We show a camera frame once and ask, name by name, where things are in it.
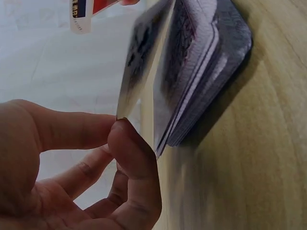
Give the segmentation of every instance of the deck of cards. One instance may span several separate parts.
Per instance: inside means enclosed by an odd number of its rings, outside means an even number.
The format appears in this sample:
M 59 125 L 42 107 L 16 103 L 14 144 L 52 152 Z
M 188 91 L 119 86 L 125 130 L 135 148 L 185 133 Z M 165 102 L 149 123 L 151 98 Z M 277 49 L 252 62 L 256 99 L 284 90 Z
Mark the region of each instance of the deck of cards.
M 157 157 L 180 144 L 252 47 L 230 0 L 176 0 L 172 16 L 153 86 Z
M 91 18 L 107 6 L 93 8 L 96 1 L 88 0 L 85 6 L 86 0 L 71 0 L 72 28 L 79 33 L 87 31 L 86 26 L 78 28 L 86 25 L 79 16 L 89 12 Z M 134 24 L 118 119 L 128 117 L 140 98 L 170 11 L 153 86 L 157 157 L 166 144 L 180 144 L 252 47 L 251 31 L 231 0 L 158 0 Z

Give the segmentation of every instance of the hand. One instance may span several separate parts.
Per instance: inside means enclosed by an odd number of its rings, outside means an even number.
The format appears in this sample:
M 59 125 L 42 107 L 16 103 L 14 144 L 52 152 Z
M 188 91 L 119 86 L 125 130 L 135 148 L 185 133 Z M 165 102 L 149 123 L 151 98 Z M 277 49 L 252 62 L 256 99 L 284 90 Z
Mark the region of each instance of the hand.
M 68 171 L 35 182 L 41 152 L 93 148 Z M 118 170 L 108 198 L 81 210 L 73 200 L 113 158 Z M 160 213 L 155 155 L 127 120 L 22 100 L 0 104 L 0 229 L 149 230 Z

